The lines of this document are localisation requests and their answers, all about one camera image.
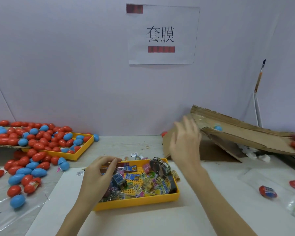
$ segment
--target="right hand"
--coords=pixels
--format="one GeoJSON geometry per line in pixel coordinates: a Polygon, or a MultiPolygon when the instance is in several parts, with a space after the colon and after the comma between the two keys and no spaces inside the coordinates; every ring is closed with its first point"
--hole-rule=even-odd
{"type": "Polygon", "coordinates": [[[199,146],[201,133],[193,119],[183,117],[183,123],[175,122],[177,135],[171,136],[169,153],[182,174],[187,177],[202,169],[200,163],[199,146]]]}

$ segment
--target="forearm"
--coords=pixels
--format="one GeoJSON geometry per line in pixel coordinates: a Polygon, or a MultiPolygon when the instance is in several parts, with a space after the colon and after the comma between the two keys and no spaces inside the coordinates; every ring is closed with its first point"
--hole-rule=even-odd
{"type": "Polygon", "coordinates": [[[77,201],[65,217],[56,236],[76,236],[90,212],[89,206],[77,201]]]}
{"type": "Polygon", "coordinates": [[[206,170],[195,172],[187,180],[203,206],[218,236],[256,236],[250,226],[216,189],[206,170]]]}

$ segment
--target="table surface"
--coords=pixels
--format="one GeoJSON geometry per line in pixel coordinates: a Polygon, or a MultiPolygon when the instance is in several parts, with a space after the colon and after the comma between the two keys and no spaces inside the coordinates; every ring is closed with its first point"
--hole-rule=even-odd
{"type": "MultiPolygon", "coordinates": [[[[13,154],[12,149],[8,148],[0,148],[0,167],[4,165],[4,163],[12,158],[13,154]]],[[[83,153],[83,155],[76,162],[70,162],[70,167],[87,167],[94,159],[101,155],[113,155],[120,158],[124,158],[126,156],[130,156],[132,152],[138,152],[139,155],[143,155],[144,157],[153,158],[154,156],[162,157],[162,139],[161,136],[124,136],[124,137],[101,137],[101,140],[97,143],[92,144],[87,151],[83,153]]],[[[240,195],[242,197],[250,197],[250,200],[254,200],[254,197],[260,199],[260,195],[256,193],[256,191],[245,185],[243,182],[239,182],[238,187],[246,187],[245,192],[238,192],[240,188],[236,188],[237,186],[228,186],[224,187],[227,181],[231,182],[236,179],[236,177],[250,169],[253,168],[260,172],[265,177],[269,178],[271,181],[281,185],[284,188],[288,188],[292,192],[295,193],[294,189],[291,189],[288,182],[292,179],[295,179],[295,171],[288,167],[286,164],[281,162],[275,157],[271,157],[271,162],[269,164],[259,161],[259,160],[251,160],[249,158],[244,158],[243,163],[224,163],[224,162],[203,162],[204,168],[209,172],[212,181],[217,186],[218,190],[221,194],[227,199],[227,201],[232,205],[232,207],[244,218],[244,220],[252,226],[252,228],[256,231],[257,234],[262,232],[262,230],[258,229],[259,226],[266,226],[264,222],[258,217],[251,217],[251,214],[258,215],[260,214],[260,209],[256,208],[255,210],[251,209],[251,212],[244,212],[243,209],[246,207],[244,200],[240,201],[240,195]]],[[[55,185],[59,181],[62,176],[62,172],[56,172],[55,170],[49,170],[48,175],[43,179],[43,184],[45,187],[45,192],[47,197],[51,194],[55,185]]],[[[7,180],[9,178],[8,174],[5,174],[0,179],[0,186],[6,185],[7,180]]],[[[183,186],[183,182],[179,186],[180,188],[189,187],[183,186]]],[[[4,198],[4,195],[0,194],[0,200],[4,198]]],[[[188,201],[194,201],[194,197],[191,198],[182,198],[178,204],[181,204],[182,201],[186,202],[186,205],[192,206],[188,201]]],[[[268,206],[269,202],[266,199],[261,197],[262,202],[257,202],[258,204],[264,204],[264,206],[268,206]]],[[[271,205],[276,214],[282,214],[283,219],[286,220],[287,232],[295,232],[295,218],[288,213],[284,209],[280,209],[278,206],[271,205]]],[[[29,214],[24,217],[18,219],[7,228],[0,232],[0,236],[2,235],[17,235],[24,236],[36,216],[38,215],[41,207],[33,210],[29,214]]]]}

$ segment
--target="hand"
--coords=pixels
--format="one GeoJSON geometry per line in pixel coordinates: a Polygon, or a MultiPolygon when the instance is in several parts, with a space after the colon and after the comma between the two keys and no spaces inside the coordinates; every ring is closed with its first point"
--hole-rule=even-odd
{"type": "Polygon", "coordinates": [[[121,159],[113,156],[100,156],[93,161],[85,169],[77,202],[86,205],[92,210],[108,189],[118,162],[121,162],[121,159]],[[106,173],[102,176],[100,168],[108,162],[111,163],[106,173]]]}
{"type": "Polygon", "coordinates": [[[169,152],[182,174],[187,177],[202,169],[199,153],[201,133],[193,119],[189,120],[184,116],[183,122],[185,126],[179,122],[174,123],[177,127],[177,136],[175,133],[172,134],[169,152]]]}

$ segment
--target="white table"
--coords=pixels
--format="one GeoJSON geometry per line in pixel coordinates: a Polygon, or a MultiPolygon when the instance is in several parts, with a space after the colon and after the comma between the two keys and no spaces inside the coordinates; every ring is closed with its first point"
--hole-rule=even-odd
{"type": "MultiPolygon", "coordinates": [[[[138,152],[148,158],[153,158],[154,156],[162,157],[161,142],[162,140],[160,136],[102,137],[100,142],[92,144],[77,162],[72,162],[71,167],[86,167],[100,155],[114,155],[124,158],[125,156],[129,156],[132,152],[138,152]]],[[[0,166],[2,166],[6,160],[11,158],[11,156],[2,155],[6,154],[6,152],[6,149],[0,148],[0,166]]],[[[171,163],[171,165],[172,168],[176,168],[174,163],[171,163]]],[[[243,164],[203,162],[203,166],[209,172],[212,181],[218,190],[257,234],[295,235],[295,218],[289,215],[284,209],[260,197],[255,189],[236,178],[239,174],[251,167],[279,185],[288,188],[288,181],[295,179],[295,171],[293,169],[276,158],[272,158],[270,164],[259,160],[253,161],[245,158],[243,164]],[[280,228],[282,222],[284,223],[285,230],[280,228]]],[[[61,175],[62,173],[60,172],[48,172],[48,176],[43,180],[44,185],[47,187],[47,196],[49,196],[61,175]]],[[[190,212],[189,208],[192,208],[193,210],[197,208],[199,210],[197,210],[196,214],[200,217],[199,220],[206,222],[206,225],[208,225],[207,218],[200,203],[197,201],[197,198],[192,193],[181,174],[180,176],[182,178],[182,181],[179,183],[179,188],[181,190],[180,199],[177,202],[163,204],[162,207],[181,207],[180,212],[182,212],[182,214],[184,214],[184,212],[190,212]]],[[[8,177],[8,175],[4,175],[4,177],[0,179],[0,184],[6,184],[8,177]]],[[[141,209],[140,207],[136,207],[135,214],[140,214],[140,211],[145,211],[144,209],[146,207],[148,206],[142,206],[141,209]]],[[[1,231],[0,235],[24,236],[39,211],[40,208],[17,220],[15,223],[1,231]]],[[[134,212],[131,208],[124,209],[124,211],[128,213],[134,212]]],[[[206,232],[208,235],[213,234],[212,228],[210,227],[207,228],[206,232]]]]}

